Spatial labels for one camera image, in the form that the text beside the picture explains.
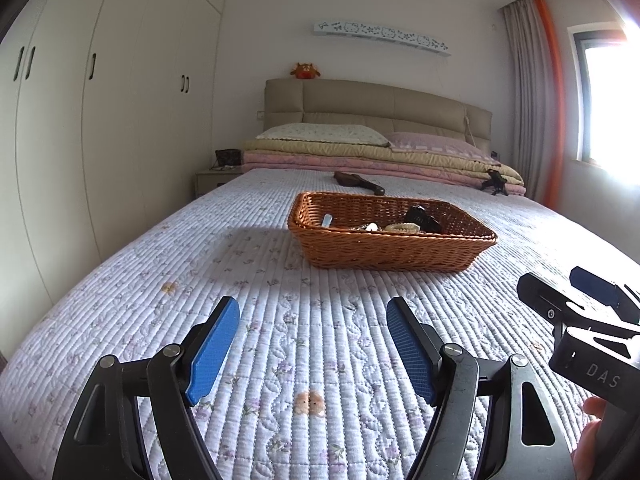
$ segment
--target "window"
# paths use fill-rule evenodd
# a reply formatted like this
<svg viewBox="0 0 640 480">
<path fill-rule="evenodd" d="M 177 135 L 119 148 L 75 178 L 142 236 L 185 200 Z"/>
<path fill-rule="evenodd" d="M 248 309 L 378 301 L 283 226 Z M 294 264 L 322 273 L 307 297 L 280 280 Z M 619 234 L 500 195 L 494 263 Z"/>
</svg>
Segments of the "window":
<svg viewBox="0 0 640 480">
<path fill-rule="evenodd" d="M 611 173 L 629 172 L 640 153 L 640 52 L 618 30 L 580 32 L 574 39 L 584 108 L 582 160 Z"/>
</svg>

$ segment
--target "wardrobe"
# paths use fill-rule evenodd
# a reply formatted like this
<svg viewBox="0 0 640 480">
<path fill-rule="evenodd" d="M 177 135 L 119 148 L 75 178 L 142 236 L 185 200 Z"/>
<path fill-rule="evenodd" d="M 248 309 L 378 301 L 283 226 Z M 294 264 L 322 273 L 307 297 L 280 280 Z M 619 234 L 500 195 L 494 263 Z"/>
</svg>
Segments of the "wardrobe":
<svg viewBox="0 0 640 480">
<path fill-rule="evenodd" d="M 0 43 L 0 351 L 193 199 L 224 0 L 30 0 Z"/>
</svg>

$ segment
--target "beige leather headboard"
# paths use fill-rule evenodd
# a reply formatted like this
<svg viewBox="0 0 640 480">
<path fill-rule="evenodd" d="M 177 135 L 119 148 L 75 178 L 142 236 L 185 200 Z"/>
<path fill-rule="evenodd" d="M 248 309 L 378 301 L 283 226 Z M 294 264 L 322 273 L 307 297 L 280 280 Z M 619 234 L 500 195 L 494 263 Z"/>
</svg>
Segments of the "beige leather headboard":
<svg viewBox="0 0 640 480">
<path fill-rule="evenodd" d="M 358 81 L 269 79 L 264 89 L 265 130 L 288 123 L 364 124 L 383 135 L 453 137 L 488 155 L 491 115 L 434 94 Z"/>
</svg>

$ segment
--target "quilted bedspread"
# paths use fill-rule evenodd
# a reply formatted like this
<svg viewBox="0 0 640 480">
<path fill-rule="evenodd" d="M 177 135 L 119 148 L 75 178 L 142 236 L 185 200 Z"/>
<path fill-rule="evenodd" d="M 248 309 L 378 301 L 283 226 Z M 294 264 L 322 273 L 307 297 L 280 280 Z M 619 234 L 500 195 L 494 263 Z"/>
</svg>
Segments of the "quilted bedspread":
<svg viewBox="0 0 640 480">
<path fill-rule="evenodd" d="M 526 355 L 574 446 L 586 393 L 549 370 L 550 326 L 519 302 L 516 282 L 534 270 L 562 285 L 579 264 L 634 284 L 638 266 L 523 197 L 372 180 L 391 196 L 460 206 L 495 230 L 498 244 L 457 274 L 319 270 L 305 261 L 286 218 L 300 191 L 344 188 L 330 173 L 253 170 L 95 269 L 25 339 L 0 376 L 0 430 L 29 473 L 51 477 L 101 355 L 150 357 L 226 295 L 239 301 L 240 327 L 211 393 L 194 408 L 225 479 L 404 478 L 433 412 L 415 395 L 386 328 L 386 303 L 398 295 L 444 341 L 483 358 Z M 487 399 L 478 399 L 460 479 L 473 475 L 486 409 Z M 155 478 L 168 480 L 148 399 L 140 412 Z"/>
</svg>

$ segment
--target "blue pad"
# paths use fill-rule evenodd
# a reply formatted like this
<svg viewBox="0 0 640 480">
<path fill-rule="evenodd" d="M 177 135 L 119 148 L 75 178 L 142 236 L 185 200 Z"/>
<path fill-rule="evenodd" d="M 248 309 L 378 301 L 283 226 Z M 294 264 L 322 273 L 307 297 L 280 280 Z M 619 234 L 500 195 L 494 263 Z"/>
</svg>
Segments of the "blue pad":
<svg viewBox="0 0 640 480">
<path fill-rule="evenodd" d="M 620 299 L 616 286 L 591 274 L 582 267 L 574 267 L 569 274 L 571 285 L 603 305 L 616 306 Z"/>
<path fill-rule="evenodd" d="M 386 325 L 400 354 L 404 369 L 414 387 L 415 393 L 431 404 L 436 392 L 431 384 L 431 365 L 427 355 L 412 332 L 396 302 L 391 300 L 386 306 Z"/>
<path fill-rule="evenodd" d="M 191 362 L 191 381 L 184 395 L 192 406 L 209 395 L 239 323 L 240 307 L 230 298 Z"/>
</svg>

